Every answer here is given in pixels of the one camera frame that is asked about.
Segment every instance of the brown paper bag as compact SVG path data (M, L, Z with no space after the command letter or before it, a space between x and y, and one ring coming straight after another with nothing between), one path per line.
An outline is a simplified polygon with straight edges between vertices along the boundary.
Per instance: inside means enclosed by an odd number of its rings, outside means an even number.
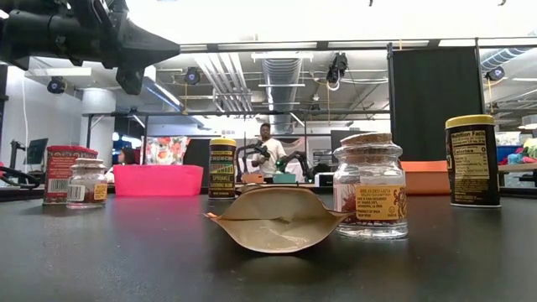
M316 245L352 214L328 211L308 189L272 187L249 190L221 216L208 216L247 249L292 253Z

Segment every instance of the small glass jar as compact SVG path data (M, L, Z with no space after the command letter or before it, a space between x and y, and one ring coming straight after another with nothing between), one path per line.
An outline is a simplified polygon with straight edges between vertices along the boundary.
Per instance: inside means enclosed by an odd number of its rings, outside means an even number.
M70 167L67 207L87 209L104 206L107 200L108 182L106 167L100 159L76 159Z
M363 239L394 239L408 234L406 181L390 133L344 138L334 151L340 165L334 174L334 210L356 212L336 229Z

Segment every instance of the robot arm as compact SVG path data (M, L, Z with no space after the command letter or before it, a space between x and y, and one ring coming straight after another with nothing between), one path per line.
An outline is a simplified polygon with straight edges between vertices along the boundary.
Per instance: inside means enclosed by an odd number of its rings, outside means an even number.
M28 70L32 55L117 67L127 94L142 89L145 67L180 53L180 46L128 19L125 0L0 0L0 60Z
M251 155L251 154L261 154L263 155L264 157L270 157L270 154L269 154L269 151L267 150L267 147L266 146L263 146L263 143L261 141L258 141L257 143L253 143L253 144L249 144L249 145L246 145L246 146L242 146L240 148L237 148L237 152L236 152L236 158L235 158L235 163L237 165L237 181L241 181L242 179L242 171L241 171L241 166L239 165L239 162L238 162L238 159L239 159L239 156L240 156L240 153L242 151L245 151L244 152L244 155L242 157L242 163L244 164L244 172L247 173L248 172L248 165L247 165L247 157L248 155Z
M302 168L302 175L307 180L312 180L313 176L311 174L311 170L308 168L308 160L306 158L305 152L294 151L292 154L282 157L276 162L276 169L281 173L285 173L285 168L287 167L287 164L293 159L299 161L300 167Z

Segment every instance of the monitor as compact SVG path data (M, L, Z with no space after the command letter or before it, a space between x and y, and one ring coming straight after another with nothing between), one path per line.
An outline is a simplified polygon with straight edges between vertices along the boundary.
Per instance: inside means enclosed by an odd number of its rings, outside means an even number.
M48 138L35 139L30 141L26 148L26 159L24 164L42 164L44 151L47 149Z

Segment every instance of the orange container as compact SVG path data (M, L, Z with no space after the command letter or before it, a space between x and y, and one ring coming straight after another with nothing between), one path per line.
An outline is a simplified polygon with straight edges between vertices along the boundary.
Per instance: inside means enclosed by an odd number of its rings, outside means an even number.
M447 162L401 162L406 173L407 195L449 195Z
M259 173L250 173L242 175L243 184L262 184L264 182L263 176Z

